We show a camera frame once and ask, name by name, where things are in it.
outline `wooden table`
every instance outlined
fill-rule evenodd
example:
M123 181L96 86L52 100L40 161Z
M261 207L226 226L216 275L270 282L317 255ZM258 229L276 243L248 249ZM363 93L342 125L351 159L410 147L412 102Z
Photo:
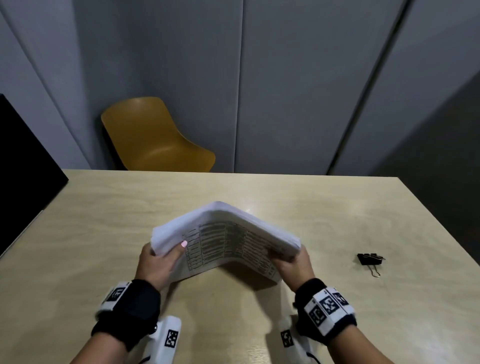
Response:
M298 235L315 273L394 362L478 363L480 267L396 178L66 171L69 184L0 260L0 363L75 356L107 290L131 279L154 226L221 200ZM356 253L386 257L371 276ZM179 364L284 362L284 283L241 267L181 282ZM318 347L322 363L331 363Z

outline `chair backrest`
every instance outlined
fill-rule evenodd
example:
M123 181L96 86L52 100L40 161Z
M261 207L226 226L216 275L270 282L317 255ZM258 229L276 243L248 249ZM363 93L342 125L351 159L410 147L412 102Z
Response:
M183 139L164 102L157 97L121 101L105 110L101 120L127 168L152 146L168 146Z

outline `hand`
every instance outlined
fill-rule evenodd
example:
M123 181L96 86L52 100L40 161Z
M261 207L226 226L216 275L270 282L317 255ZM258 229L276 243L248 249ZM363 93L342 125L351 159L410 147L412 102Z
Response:
M296 292L303 283L315 278L310 257L304 245L301 246L297 256L293 257L290 261L285 260L282 255L271 250L268 252L268 257L287 286L294 292Z
M159 292L166 286L175 262L185 252L187 242L177 244L164 256L156 256L150 243L142 248L135 279L143 279L154 286Z

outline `black panel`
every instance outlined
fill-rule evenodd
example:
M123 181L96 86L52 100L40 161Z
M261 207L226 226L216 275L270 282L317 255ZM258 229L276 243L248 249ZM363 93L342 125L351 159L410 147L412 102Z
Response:
M67 184L68 178L35 135L0 95L3 179L0 255Z

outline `black wrist strap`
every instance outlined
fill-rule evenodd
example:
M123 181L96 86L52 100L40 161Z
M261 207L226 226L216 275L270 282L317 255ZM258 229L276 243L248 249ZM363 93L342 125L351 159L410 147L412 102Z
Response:
M324 345L349 325L357 325L353 307L318 278L305 282L297 290L294 306L299 315L298 333Z
M113 309L98 314L92 336L105 332L122 341L130 351L144 336L155 331L159 315L160 293L147 281L134 279Z

